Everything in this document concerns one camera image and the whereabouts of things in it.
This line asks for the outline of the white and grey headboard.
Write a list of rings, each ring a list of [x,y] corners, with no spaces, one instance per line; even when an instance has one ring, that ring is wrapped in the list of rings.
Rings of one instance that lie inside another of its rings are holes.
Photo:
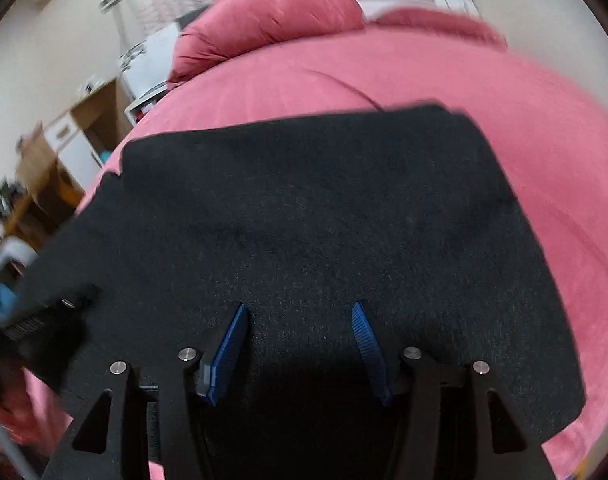
[[[396,6],[424,6],[429,9],[466,14],[472,18],[480,16],[473,0],[357,0],[357,2],[366,18],[375,18]],[[149,20],[156,18],[157,21],[148,28],[144,40],[125,51],[118,61],[121,83],[124,91],[130,96],[130,103],[156,84],[166,81],[172,65],[176,39],[180,32],[207,8],[206,3],[200,4],[184,14],[172,12],[168,18],[163,18],[159,10],[148,13]]]

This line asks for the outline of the black wool garment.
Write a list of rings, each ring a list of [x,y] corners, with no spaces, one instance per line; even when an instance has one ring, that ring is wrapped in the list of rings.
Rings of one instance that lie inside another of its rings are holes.
[[[585,402],[542,245],[490,144],[437,106],[161,133],[27,269],[35,302],[99,287],[59,388],[73,419],[116,361],[152,370],[234,304],[250,325],[208,426],[210,479],[397,479],[351,326],[490,364],[540,445]]]

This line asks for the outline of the pink velvet bed cover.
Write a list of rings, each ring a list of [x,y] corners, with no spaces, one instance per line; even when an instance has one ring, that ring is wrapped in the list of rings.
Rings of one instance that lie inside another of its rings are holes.
[[[76,411],[114,360],[144,382],[234,304],[252,316],[204,426],[222,479],[389,479],[402,428],[351,328],[490,364],[568,478],[608,423],[608,112],[470,41],[370,28],[275,44],[172,90],[20,288],[89,286],[28,345]]]

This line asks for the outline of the wooden desk with cabinet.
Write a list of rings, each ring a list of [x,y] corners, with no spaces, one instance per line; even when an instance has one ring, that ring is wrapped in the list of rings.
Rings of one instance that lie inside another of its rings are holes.
[[[72,217],[102,168],[100,155],[132,130],[127,104],[121,81],[112,79],[42,129],[16,165],[20,196],[0,214],[0,242],[16,236],[42,248]]]

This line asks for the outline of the white bedside table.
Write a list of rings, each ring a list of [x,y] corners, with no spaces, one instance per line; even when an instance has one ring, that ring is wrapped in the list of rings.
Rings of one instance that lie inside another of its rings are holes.
[[[133,100],[133,102],[124,110],[124,114],[129,123],[135,127],[166,94],[166,83],[162,81],[147,92],[144,92],[138,99]]]

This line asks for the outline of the folded red duvet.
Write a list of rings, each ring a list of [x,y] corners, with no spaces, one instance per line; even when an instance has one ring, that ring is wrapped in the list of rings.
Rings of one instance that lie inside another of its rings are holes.
[[[365,27],[357,0],[216,0],[178,36],[166,88],[257,49]]]

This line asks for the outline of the dark red pillow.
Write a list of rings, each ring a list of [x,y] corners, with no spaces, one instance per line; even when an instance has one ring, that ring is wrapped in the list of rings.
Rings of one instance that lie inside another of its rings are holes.
[[[369,24],[418,30],[426,34],[472,41],[498,50],[507,49],[506,38],[493,26],[461,13],[418,6],[400,6],[376,16],[369,21]]]

